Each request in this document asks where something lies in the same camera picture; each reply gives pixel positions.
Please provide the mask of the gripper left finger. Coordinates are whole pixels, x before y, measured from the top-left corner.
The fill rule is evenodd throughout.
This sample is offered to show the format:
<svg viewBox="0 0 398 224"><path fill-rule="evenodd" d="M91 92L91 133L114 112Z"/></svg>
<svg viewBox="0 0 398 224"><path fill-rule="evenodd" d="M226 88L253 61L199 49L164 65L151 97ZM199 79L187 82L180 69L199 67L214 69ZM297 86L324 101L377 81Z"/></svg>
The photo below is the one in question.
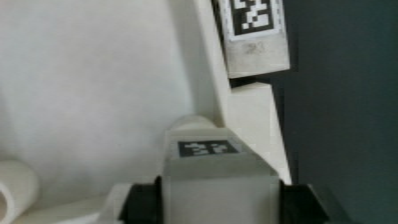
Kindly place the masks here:
<svg viewBox="0 0 398 224"><path fill-rule="evenodd" d="M132 186L118 221L121 224L164 224L162 177Z"/></svg>

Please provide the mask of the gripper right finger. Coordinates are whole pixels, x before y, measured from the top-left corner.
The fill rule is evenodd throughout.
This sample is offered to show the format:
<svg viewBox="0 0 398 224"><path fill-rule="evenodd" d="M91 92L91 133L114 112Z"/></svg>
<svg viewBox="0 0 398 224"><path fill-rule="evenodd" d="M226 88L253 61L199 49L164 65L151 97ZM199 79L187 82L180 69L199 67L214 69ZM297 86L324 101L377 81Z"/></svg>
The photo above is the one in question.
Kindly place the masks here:
<svg viewBox="0 0 398 224"><path fill-rule="evenodd" d="M281 185L279 224L326 224L326 209L308 185Z"/></svg>

